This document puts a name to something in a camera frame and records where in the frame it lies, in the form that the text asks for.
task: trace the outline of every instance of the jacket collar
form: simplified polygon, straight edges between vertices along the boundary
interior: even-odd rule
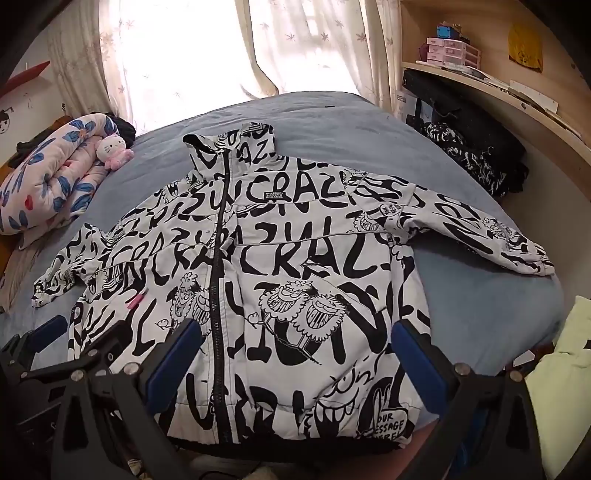
[[[275,152],[272,125],[250,122],[222,135],[188,134],[183,142],[195,169],[205,181],[223,178],[224,156],[228,156],[232,177],[247,175],[269,163],[284,161]]]

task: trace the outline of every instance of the graphic print jacket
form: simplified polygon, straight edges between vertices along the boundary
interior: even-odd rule
[[[356,452],[408,443],[423,405],[389,335],[402,318],[430,332],[409,240],[432,229],[510,270],[554,272],[539,245],[462,202],[277,154],[270,125],[183,141],[195,169],[109,232],[84,224],[33,297],[87,285],[70,358],[125,319],[134,337],[112,371],[199,322],[205,342],[160,416],[170,437],[309,456],[352,439]]]

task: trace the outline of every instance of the rolled blanket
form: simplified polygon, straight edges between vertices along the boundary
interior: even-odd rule
[[[25,235],[27,243],[23,242],[23,248],[45,231],[66,225],[86,210],[96,186],[106,175],[99,171],[102,163],[95,162],[96,144],[114,133],[117,127],[108,116],[93,113],[51,134],[2,183],[0,234],[14,235],[45,224],[37,233]],[[86,175],[94,181],[85,181]],[[71,196],[75,198],[68,203]],[[51,221],[58,213],[60,216]]]

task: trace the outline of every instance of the curtain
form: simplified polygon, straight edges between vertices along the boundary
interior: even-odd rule
[[[47,44],[66,112],[76,118],[110,111],[100,52],[99,0],[68,5],[50,23]]]
[[[139,134],[302,90],[395,110],[400,0],[100,1],[108,98]]]

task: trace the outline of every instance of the blue gripper pad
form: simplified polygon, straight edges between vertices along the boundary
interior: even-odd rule
[[[169,342],[173,343],[145,382],[144,401],[150,415],[156,415],[168,408],[178,386],[201,348],[203,340],[201,327],[197,322],[191,320],[176,338],[173,335],[164,344],[161,344],[161,346],[168,347]]]
[[[34,353],[41,352],[68,330],[68,321],[62,315],[56,315],[38,329],[31,332],[27,340],[27,348]]]
[[[417,389],[425,408],[442,416],[455,393],[458,381],[453,375],[451,363],[439,354],[436,347],[425,343],[408,320],[400,320],[392,327],[392,350]]]

